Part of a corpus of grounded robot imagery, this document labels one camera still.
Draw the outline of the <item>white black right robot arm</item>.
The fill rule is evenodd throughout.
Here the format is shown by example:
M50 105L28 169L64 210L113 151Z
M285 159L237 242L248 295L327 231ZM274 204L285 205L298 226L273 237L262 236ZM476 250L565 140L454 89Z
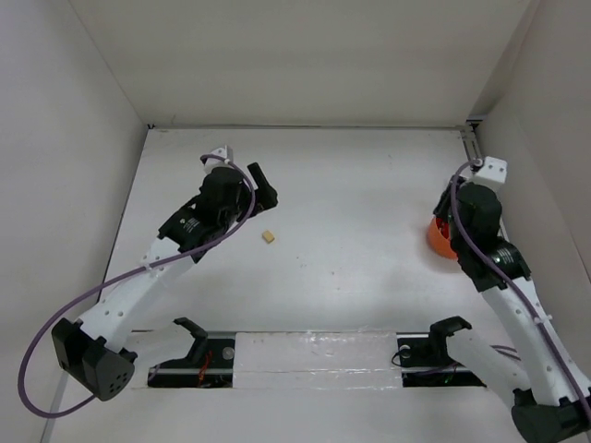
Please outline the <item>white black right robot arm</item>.
M516 356L495 350L462 317L448 317L429 328L429 357L440 364L453 360L474 373L509 409L526 442L588 435L590 379L561 343L520 251L500 237L495 192L451 182L434 212L447 215L457 261L500 320Z

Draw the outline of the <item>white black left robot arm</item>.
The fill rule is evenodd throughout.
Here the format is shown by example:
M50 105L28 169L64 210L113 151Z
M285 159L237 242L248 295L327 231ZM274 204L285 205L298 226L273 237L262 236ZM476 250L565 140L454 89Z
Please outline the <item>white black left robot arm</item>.
M76 321L60 319L51 335L60 366L91 395L109 401L131 380L138 355L126 347L135 324L165 287L228 237L232 227L278 204L259 164L211 168L196 196L159 228L139 273L123 278Z

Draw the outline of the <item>yellow eraser cube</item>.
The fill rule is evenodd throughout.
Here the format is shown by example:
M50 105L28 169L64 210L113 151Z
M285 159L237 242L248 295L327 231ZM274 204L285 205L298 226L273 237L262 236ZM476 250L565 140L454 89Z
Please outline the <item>yellow eraser cube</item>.
M265 231L262 233L262 239L270 244L275 240L275 236L273 235L273 233L271 233L270 231Z

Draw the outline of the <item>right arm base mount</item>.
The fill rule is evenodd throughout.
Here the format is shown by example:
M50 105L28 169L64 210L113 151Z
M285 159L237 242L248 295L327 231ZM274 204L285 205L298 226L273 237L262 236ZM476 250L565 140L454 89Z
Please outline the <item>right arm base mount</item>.
M471 329L461 317L448 317L429 327L428 332L397 335L397 349L391 364L401 370L404 388L485 387L476 375L448 354L446 340L455 332Z

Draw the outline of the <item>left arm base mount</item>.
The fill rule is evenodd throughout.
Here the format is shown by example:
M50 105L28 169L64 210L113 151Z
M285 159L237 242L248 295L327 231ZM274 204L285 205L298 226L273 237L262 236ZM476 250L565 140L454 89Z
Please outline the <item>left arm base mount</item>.
M188 333L190 347L180 357L151 368L147 386L157 389L230 389L234 377L236 333L209 333L186 317L175 319L174 324Z

